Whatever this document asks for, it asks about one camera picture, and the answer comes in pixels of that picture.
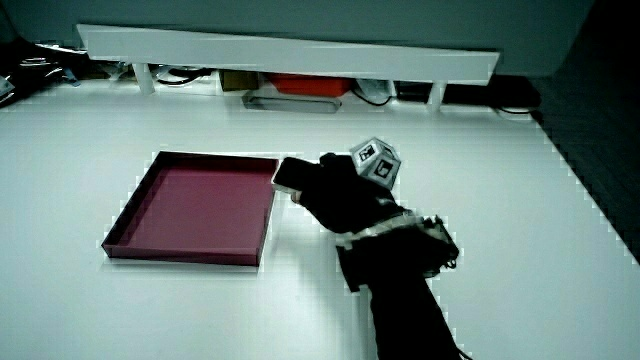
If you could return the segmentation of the person's right hand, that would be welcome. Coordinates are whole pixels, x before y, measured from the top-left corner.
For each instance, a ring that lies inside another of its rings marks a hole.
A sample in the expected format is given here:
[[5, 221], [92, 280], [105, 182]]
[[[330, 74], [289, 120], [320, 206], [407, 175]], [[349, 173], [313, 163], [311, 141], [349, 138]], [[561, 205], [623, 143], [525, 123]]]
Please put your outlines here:
[[355, 234], [411, 214], [391, 194], [400, 166], [395, 148], [373, 137], [346, 154], [321, 155], [290, 198], [326, 229]]

